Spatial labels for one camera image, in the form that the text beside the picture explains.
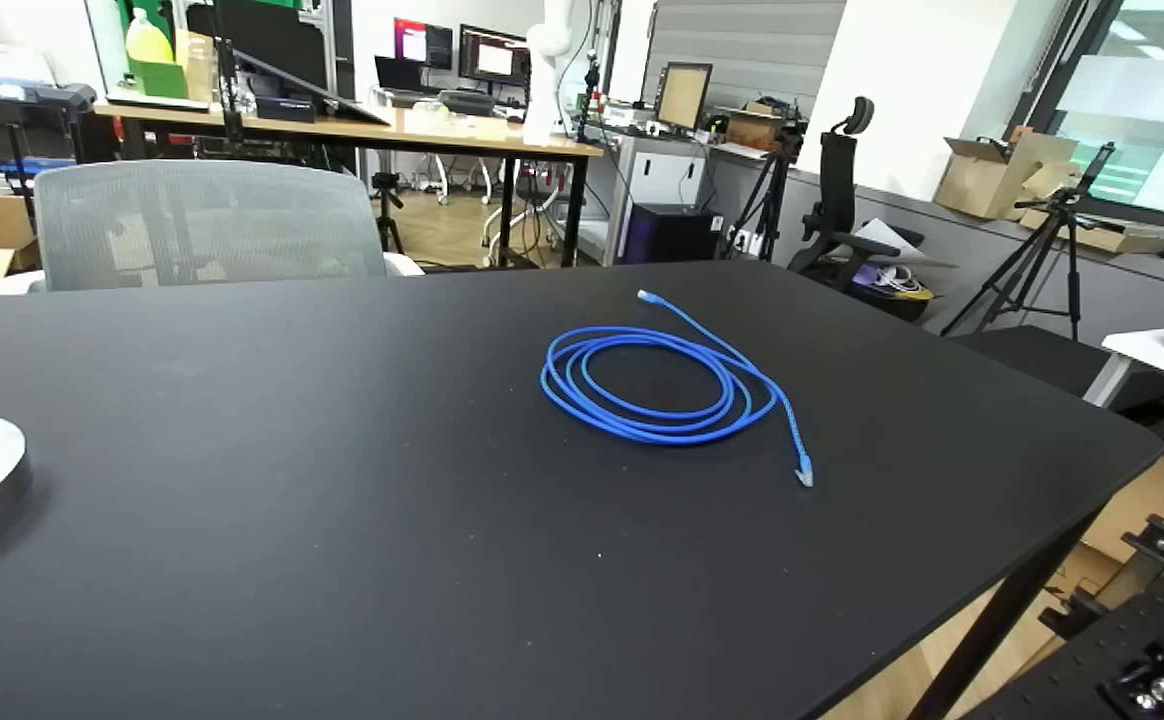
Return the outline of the dark purple bin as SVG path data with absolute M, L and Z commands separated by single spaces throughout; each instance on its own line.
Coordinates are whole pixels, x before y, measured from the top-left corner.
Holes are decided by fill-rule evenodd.
M 626 238 L 627 265 L 707 260 L 712 253 L 715 253 L 712 225 L 695 209 L 637 202 L 627 215 Z

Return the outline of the white cabinet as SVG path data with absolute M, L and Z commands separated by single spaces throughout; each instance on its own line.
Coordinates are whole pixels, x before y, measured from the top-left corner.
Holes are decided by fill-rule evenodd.
M 693 138 L 613 136 L 613 260 L 626 254 L 637 202 L 695 209 L 707 150 Z

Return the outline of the black office chair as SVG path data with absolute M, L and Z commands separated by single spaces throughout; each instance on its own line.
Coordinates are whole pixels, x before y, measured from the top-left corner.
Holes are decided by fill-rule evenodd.
M 931 292 L 899 265 L 897 244 L 870 238 L 855 225 L 855 136 L 872 117 L 875 104 L 855 95 L 854 110 L 822 133 L 822 200 L 788 267 L 897 321 L 922 321 Z

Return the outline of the wooden desk with black legs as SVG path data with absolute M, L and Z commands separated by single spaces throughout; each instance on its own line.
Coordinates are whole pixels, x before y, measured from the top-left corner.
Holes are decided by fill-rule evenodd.
M 212 133 L 229 138 L 313 138 L 431 154 L 500 154 L 503 160 L 500 200 L 514 200 L 514 179 L 526 160 L 556 160 L 573 168 L 560 265 L 578 260 L 589 165 L 605 154 L 599 144 L 569 136 L 528 136 L 522 123 L 510 119 L 417 109 L 393 109 L 386 123 L 264 119 L 264 117 L 229 119 L 223 110 L 145 109 L 145 104 L 98 104 L 98 117 L 116 129 L 125 154 L 145 154 L 147 133 L 195 133 L 195 136 Z

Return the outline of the framed picture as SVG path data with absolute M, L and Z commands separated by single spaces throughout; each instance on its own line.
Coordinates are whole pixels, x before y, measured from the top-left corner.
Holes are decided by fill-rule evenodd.
M 695 129 L 707 99 L 707 63 L 668 63 L 662 71 L 657 119 L 668 129 Z

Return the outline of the computer monitor white screen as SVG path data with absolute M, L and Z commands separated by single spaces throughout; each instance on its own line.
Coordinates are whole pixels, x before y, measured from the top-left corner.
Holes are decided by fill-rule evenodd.
M 528 41 L 517 30 L 464 24 L 455 71 L 473 82 L 526 86 L 528 82 Z

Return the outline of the computer monitor pink screen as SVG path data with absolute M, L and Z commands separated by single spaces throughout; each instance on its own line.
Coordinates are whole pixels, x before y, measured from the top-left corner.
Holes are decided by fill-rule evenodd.
M 393 56 L 419 71 L 449 71 L 455 56 L 455 30 L 429 20 L 393 20 Z

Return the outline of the open cardboard box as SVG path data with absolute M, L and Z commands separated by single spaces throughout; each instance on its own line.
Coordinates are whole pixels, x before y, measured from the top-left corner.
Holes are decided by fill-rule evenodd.
M 972 219 L 1000 219 L 1041 168 L 1067 173 L 1072 138 L 1017 129 L 1008 136 L 947 136 L 938 202 Z

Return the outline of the grey mesh office chair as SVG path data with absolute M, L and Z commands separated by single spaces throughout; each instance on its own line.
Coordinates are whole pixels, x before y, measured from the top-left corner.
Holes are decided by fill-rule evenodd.
M 36 179 L 31 270 L 0 294 L 247 278 L 419 278 L 348 173 L 262 160 L 110 160 Z

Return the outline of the black metal breadboard plate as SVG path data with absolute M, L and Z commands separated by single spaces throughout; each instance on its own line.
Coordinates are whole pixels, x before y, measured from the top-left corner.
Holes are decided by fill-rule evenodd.
M 1164 516 L 1131 537 L 1131 589 L 964 720 L 1164 720 Z

